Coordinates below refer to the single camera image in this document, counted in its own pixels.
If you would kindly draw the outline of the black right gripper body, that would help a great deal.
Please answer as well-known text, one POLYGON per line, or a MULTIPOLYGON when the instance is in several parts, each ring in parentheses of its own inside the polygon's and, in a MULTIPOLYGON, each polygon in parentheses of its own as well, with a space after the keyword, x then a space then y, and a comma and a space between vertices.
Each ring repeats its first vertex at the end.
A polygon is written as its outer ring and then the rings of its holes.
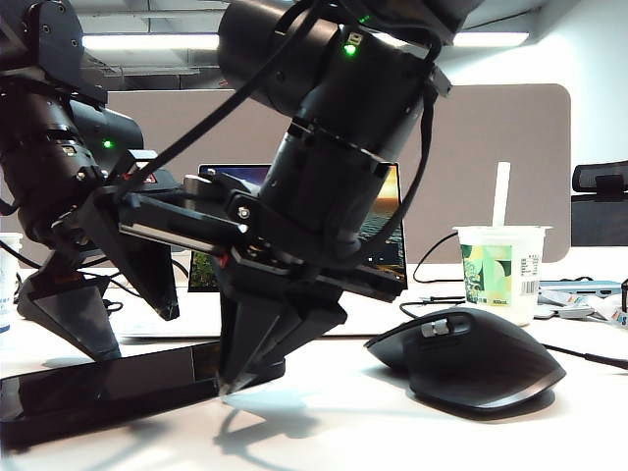
POLYGON ((212 255, 220 287, 283 288, 323 284, 383 301, 405 288, 403 276, 367 260, 351 265, 313 235, 265 206, 243 182, 217 175, 183 185, 153 185, 116 199, 120 232, 212 255))

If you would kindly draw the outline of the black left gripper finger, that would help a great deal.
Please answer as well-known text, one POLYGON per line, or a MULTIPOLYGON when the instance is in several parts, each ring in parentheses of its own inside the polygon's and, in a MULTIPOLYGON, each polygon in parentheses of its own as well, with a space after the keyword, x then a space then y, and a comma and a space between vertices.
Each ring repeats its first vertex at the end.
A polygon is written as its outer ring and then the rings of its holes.
POLYGON ((95 361, 119 358, 118 341, 103 301, 108 285, 102 276, 59 281, 37 272, 22 285, 18 312, 95 361))
POLYGON ((179 318, 171 247, 132 235, 122 235, 122 243, 120 269, 136 292, 163 320, 179 318))

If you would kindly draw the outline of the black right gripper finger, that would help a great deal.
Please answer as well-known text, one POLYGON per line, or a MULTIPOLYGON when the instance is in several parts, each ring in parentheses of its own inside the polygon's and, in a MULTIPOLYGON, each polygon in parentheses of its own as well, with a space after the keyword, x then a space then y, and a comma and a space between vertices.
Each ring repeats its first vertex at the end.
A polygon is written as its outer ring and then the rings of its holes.
POLYGON ((286 294, 225 285, 220 290, 219 394, 228 395, 280 378, 286 359, 273 356, 277 338, 295 325, 286 294))
POLYGON ((246 368, 245 382, 252 384, 289 353, 343 324, 347 314, 339 300, 340 292, 291 295, 282 305, 278 324, 246 368))

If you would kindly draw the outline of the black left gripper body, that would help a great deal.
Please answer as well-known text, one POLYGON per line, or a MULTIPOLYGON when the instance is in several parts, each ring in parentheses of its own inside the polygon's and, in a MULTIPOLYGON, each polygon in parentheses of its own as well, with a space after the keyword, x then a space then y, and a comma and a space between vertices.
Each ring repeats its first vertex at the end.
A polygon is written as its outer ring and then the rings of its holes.
POLYGON ((78 189, 85 193, 80 206, 52 227, 61 249, 86 251, 91 245, 124 274, 171 274, 171 246, 160 241, 120 232, 122 203, 116 191, 131 177, 138 177, 157 158, 153 150, 125 151, 109 170, 98 166, 80 168, 78 189))

